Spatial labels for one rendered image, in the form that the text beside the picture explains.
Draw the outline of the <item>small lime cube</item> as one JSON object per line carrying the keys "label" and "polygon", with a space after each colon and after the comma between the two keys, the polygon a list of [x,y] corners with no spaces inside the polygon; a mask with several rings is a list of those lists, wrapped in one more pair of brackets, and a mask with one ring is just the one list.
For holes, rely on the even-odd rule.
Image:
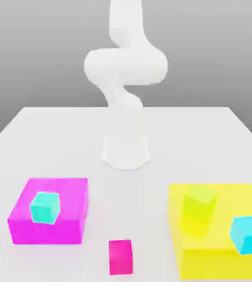
{"label": "small lime cube", "polygon": [[217,202],[217,192],[209,187],[192,185],[184,194],[183,215],[201,222],[212,217]]}

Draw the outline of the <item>small turquoise cube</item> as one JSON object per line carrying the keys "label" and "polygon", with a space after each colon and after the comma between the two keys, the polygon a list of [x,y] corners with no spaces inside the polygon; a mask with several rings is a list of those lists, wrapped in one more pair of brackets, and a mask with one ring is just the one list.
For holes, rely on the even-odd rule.
{"label": "small turquoise cube", "polygon": [[30,204],[34,223],[53,225],[61,211],[58,193],[38,192]]}

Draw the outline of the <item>small pink cube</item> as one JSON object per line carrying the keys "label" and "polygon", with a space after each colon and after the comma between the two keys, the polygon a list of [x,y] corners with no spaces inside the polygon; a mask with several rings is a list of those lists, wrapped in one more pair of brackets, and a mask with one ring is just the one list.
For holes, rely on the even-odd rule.
{"label": "small pink cube", "polygon": [[131,240],[109,241],[109,274],[133,274],[133,250]]}

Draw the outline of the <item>small cyan cube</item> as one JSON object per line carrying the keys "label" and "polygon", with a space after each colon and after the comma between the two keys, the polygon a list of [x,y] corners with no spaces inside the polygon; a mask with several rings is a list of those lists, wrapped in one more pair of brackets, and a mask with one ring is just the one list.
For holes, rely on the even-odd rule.
{"label": "small cyan cube", "polygon": [[252,254],[252,216],[233,218],[229,236],[239,254]]}

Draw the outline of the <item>large magenta box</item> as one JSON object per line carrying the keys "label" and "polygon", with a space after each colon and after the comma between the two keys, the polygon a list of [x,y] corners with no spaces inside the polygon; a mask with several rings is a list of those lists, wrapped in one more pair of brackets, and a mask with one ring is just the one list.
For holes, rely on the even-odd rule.
{"label": "large magenta box", "polygon": [[[30,204],[38,192],[59,194],[61,211],[53,225],[32,221]],[[16,245],[79,245],[88,205],[86,178],[31,178],[8,218],[12,241]]]}

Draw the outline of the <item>large yellow box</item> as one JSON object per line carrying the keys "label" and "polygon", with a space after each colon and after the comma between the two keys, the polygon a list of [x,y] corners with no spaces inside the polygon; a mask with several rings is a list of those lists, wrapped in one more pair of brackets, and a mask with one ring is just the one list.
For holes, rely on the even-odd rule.
{"label": "large yellow box", "polygon": [[[216,191],[207,222],[183,215],[185,191],[201,185]],[[172,183],[168,218],[181,279],[252,279],[252,254],[241,255],[229,232],[233,218],[252,216],[252,185],[247,183]]]}

